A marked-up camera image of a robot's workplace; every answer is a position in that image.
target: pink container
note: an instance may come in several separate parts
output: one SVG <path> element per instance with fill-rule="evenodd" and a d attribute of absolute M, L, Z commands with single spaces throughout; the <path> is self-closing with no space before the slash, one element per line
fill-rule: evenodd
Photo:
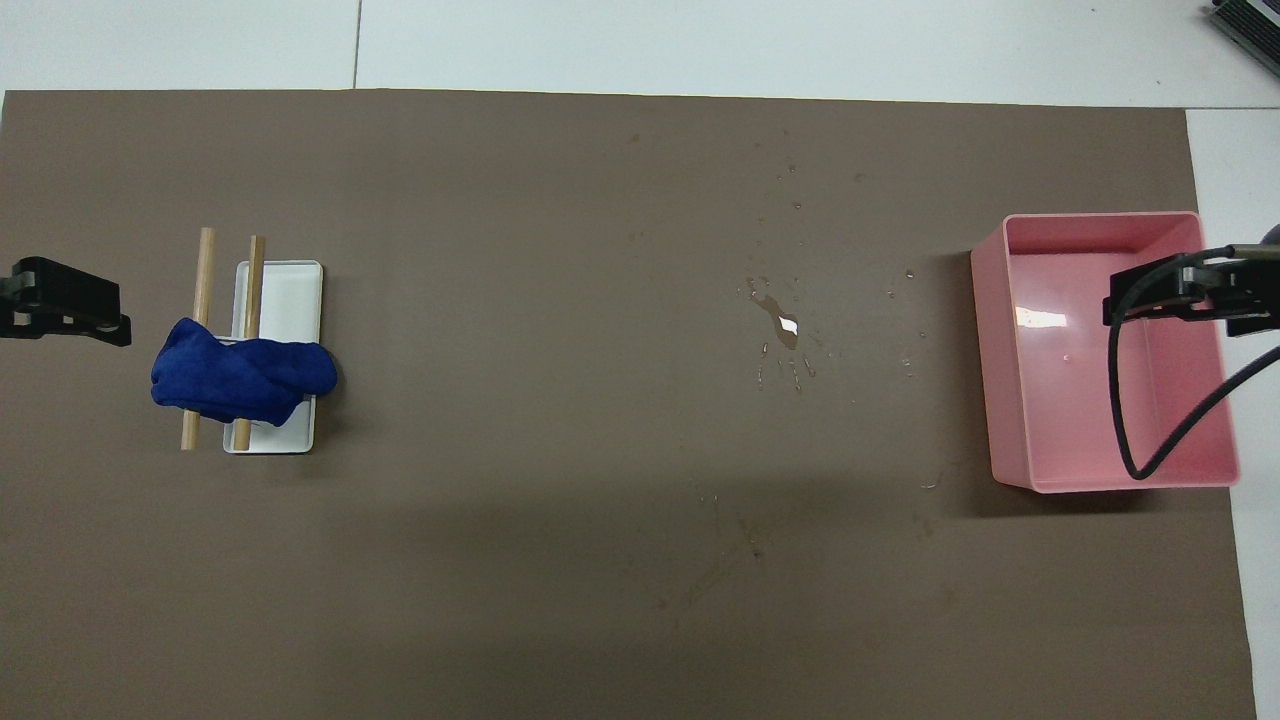
<path fill-rule="evenodd" d="M 1042 493 L 1230 486 L 1239 477 L 1226 402 L 1151 478 L 1125 473 L 1107 393 L 1102 299 L 1111 273 L 1204 249 L 1196 213 L 1010 215 L 972 254 L 996 479 Z M 1222 382 L 1215 323 L 1126 323 L 1125 428 L 1140 466 Z"/>

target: blue cloth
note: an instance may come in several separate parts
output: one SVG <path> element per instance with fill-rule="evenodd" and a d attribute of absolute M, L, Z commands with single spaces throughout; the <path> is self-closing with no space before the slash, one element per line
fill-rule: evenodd
<path fill-rule="evenodd" d="M 283 425 L 303 395 L 338 384 L 329 352 L 314 342 L 246 340 L 232 346 L 183 318 L 151 368 L 157 405 L 195 410 L 220 423 L 236 418 Z"/>

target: brown paper mat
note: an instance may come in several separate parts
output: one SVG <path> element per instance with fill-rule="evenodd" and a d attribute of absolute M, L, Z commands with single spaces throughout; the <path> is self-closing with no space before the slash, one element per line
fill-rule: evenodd
<path fill-rule="evenodd" d="M 987 468 L 966 251 L 1194 201 L 1171 110 L 9 92 L 0 261 L 136 341 L 0 342 L 0 711 L 1252 716 L 1225 491 Z M 218 332 L 250 233 L 325 266 L 308 456 L 150 401 L 202 224 Z"/>

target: wooden dowel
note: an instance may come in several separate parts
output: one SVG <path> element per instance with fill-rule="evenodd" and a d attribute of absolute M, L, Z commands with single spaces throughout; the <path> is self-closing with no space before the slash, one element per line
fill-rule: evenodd
<path fill-rule="evenodd" d="M 200 229 L 200 259 L 196 260 L 196 301 L 191 309 L 191 319 L 201 325 L 209 324 L 209 304 L 214 299 L 214 228 Z M 200 443 L 200 413 L 182 411 L 182 448 L 196 450 Z"/>
<path fill-rule="evenodd" d="M 248 283 L 244 297 L 244 340 L 255 340 L 262 324 L 262 264 L 266 261 L 266 238 L 255 234 L 248 238 Z M 248 450 L 252 425 L 241 418 L 232 425 L 232 447 L 239 452 Z"/>

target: water spill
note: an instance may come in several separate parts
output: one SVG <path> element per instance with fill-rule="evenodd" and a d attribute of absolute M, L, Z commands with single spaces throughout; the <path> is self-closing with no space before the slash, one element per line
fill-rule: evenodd
<path fill-rule="evenodd" d="M 778 301 L 774 300 L 772 295 L 762 296 L 755 287 L 755 278 L 746 278 L 746 287 L 751 290 L 751 295 L 748 300 L 759 305 L 765 313 L 769 314 L 771 318 L 773 318 L 773 333 L 778 336 L 778 340 L 782 341 L 782 345 L 785 345 L 787 350 L 795 350 L 796 343 L 800 342 L 800 320 L 797 320 L 795 315 L 782 310 Z"/>

